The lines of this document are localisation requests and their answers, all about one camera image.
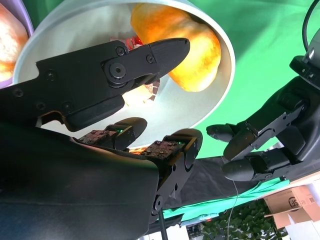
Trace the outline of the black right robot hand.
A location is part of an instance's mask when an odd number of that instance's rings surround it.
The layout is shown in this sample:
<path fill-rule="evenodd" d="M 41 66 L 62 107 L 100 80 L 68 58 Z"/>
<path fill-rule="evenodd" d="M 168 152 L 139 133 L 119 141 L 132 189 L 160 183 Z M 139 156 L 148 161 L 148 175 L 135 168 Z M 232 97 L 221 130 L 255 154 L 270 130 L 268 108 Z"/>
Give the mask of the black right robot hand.
<path fill-rule="evenodd" d="M 202 133 L 185 128 L 129 152 L 147 121 L 130 117 L 75 138 L 118 112 L 123 94 L 151 84 L 188 55 L 186 38 L 128 50 L 115 40 L 36 63 L 39 74 L 0 91 L 0 237 L 136 240 L 191 175 Z"/>

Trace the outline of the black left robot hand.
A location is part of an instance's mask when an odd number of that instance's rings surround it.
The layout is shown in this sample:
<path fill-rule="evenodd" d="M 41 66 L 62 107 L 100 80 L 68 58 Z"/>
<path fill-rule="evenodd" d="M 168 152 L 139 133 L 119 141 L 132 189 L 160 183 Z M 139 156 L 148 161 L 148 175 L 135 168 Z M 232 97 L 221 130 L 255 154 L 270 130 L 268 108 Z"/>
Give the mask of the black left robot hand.
<path fill-rule="evenodd" d="M 206 132 L 227 143 L 221 167 L 227 179 L 287 178 L 320 159 L 320 90 L 297 76 L 246 120 Z"/>

